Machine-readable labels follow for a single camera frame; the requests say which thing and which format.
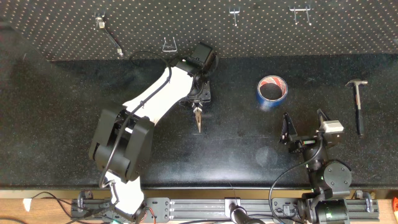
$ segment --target black tabletop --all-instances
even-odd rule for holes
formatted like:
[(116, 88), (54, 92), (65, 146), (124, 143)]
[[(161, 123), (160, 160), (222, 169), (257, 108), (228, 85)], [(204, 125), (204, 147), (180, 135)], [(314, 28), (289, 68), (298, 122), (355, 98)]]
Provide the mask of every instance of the black tabletop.
[[(13, 36), (3, 37), (12, 41)], [(140, 67), (127, 60), (50, 63), (26, 46), (0, 50), (0, 187), (98, 186), (100, 171), (88, 148), (101, 105), (139, 95), (160, 76), (162, 62), (140, 61)], [(283, 112), (306, 135), (318, 128), (318, 108), (345, 127), (342, 142), (329, 155), (352, 168), (351, 186), (397, 188), (397, 62), (397, 55), (222, 58), (211, 76), (202, 133), (191, 109), (174, 105), (155, 127), (142, 188), (268, 188), (303, 161), (279, 143)], [(266, 75), (282, 77), (289, 93), (279, 107), (262, 111), (255, 92)], [(360, 88), (362, 139), (356, 134), (353, 88), (345, 87), (354, 78), (369, 82)], [(305, 169), (279, 183), (309, 186)]]

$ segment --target roll of tape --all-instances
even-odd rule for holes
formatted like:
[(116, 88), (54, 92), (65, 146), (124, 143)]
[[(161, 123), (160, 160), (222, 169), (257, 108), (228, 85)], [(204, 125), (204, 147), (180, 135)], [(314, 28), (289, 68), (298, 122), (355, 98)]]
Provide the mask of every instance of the roll of tape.
[[(266, 84), (270, 84), (270, 83), (277, 85), (280, 88), (280, 90), (282, 90), (282, 96), (279, 99), (270, 100), (270, 99), (265, 98), (261, 94), (260, 87), (262, 87), (263, 85), (266, 85)], [(257, 85), (257, 100), (262, 107), (272, 108), (272, 107), (278, 106), (279, 104), (281, 104), (283, 102), (283, 100), (286, 98), (286, 96), (287, 96), (287, 84), (286, 84), (285, 80), (283, 80), (283, 78), (278, 77), (276, 75), (269, 75), (267, 77), (264, 77)]]

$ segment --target pegboard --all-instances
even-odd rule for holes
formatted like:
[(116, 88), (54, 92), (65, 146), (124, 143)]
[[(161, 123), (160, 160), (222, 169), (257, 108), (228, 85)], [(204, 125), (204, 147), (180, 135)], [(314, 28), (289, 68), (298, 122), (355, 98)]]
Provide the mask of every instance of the pegboard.
[[(310, 7), (305, 12), (289, 8)], [(234, 16), (229, 10), (240, 9)], [(107, 30), (128, 58), (138, 50), (162, 52), (175, 38), (177, 54), (199, 41), (221, 57), (398, 53), (396, 0), (1, 0), (0, 16), (48, 60), (121, 58), (95, 26)]]

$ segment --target hammer handle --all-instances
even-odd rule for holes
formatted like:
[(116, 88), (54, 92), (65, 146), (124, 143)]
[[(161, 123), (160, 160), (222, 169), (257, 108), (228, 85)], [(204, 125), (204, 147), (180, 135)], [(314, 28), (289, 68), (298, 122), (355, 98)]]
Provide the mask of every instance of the hammer handle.
[(363, 122), (361, 109), (356, 110), (356, 123), (358, 125), (358, 134), (360, 136), (364, 136), (365, 127), (364, 127), (364, 122)]

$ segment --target wooden floor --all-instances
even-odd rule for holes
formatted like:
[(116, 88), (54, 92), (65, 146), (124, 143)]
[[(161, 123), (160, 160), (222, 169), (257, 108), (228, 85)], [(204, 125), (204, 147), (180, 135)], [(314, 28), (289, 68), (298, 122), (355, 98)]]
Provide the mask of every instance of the wooden floor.
[[(70, 205), (63, 205), (65, 210), (70, 213)], [(397, 224), (392, 212), (391, 200), (379, 200), (380, 222), (363, 222), (365, 224)], [(52, 199), (33, 199), (30, 205), (30, 212), (25, 211), (22, 199), (0, 199), (0, 218), (15, 218), (27, 224), (36, 223), (67, 223), (69, 217), (60, 208), (57, 201)], [(0, 220), (1, 224), (15, 224)]]

